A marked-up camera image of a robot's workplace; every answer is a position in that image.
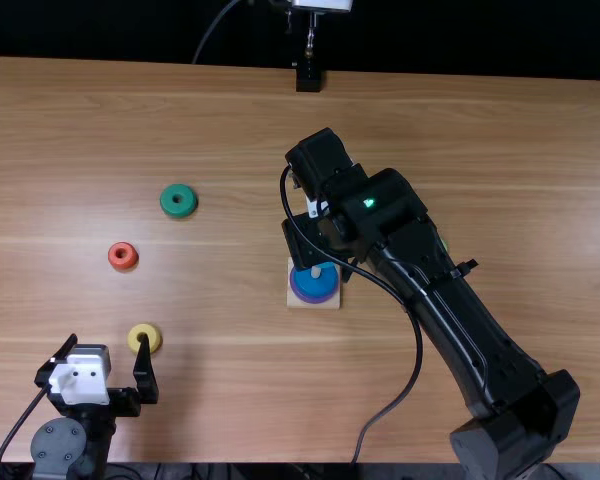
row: wooden base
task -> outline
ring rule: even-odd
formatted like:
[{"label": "wooden base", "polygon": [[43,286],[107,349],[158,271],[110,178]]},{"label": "wooden base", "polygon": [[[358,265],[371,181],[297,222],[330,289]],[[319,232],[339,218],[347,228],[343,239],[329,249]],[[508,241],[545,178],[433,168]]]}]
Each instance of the wooden base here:
[{"label": "wooden base", "polygon": [[293,269],[293,260],[291,258],[287,261],[287,307],[289,308],[317,308],[321,310],[338,310],[340,308],[340,279],[342,278],[340,275],[340,267],[338,265],[335,266],[336,271],[338,272],[338,291],[335,293],[333,297],[331,297],[326,302],[322,303],[307,303],[300,300],[293,290],[291,290],[291,282],[289,277],[291,276],[291,270]]}]

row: green ring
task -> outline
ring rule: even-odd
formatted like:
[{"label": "green ring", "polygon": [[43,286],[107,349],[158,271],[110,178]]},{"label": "green ring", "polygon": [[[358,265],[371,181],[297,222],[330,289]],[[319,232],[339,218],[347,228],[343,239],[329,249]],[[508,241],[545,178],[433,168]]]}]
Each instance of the green ring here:
[{"label": "green ring", "polygon": [[182,184],[169,185],[160,195],[162,211],[174,218],[183,218],[198,206],[198,197],[191,187]]}]

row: red ring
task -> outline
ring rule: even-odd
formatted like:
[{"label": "red ring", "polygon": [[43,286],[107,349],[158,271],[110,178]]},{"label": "red ring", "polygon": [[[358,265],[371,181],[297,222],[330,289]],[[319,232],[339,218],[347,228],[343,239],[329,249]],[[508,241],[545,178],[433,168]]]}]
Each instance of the red ring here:
[{"label": "red ring", "polygon": [[114,243],[109,249],[109,263],[116,270],[128,270],[138,263],[138,252],[130,243]]}]

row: black cable clip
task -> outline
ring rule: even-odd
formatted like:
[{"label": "black cable clip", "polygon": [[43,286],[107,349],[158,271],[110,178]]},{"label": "black cable clip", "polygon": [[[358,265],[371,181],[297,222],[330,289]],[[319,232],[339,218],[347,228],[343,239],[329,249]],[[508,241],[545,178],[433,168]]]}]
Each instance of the black cable clip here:
[{"label": "black cable clip", "polygon": [[450,282],[452,280],[455,280],[456,278],[466,277],[467,275],[469,275],[469,272],[471,272],[471,270],[473,270],[477,266],[478,262],[475,258],[472,258],[468,262],[460,262],[452,270],[449,270],[448,272],[443,273],[442,275],[432,278],[429,282],[429,285],[427,285],[426,290],[430,292],[438,288],[443,283]]}]

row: black background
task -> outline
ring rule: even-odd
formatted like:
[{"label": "black background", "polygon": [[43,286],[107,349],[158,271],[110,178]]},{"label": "black background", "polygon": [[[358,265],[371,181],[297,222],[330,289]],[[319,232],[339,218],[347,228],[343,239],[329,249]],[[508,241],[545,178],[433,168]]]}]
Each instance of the black background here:
[{"label": "black background", "polygon": [[[188,63],[225,4],[0,0],[0,55]],[[285,30],[282,10],[243,0],[200,63],[289,67],[301,39]],[[600,1],[354,0],[316,41],[327,69],[600,79]]]}]

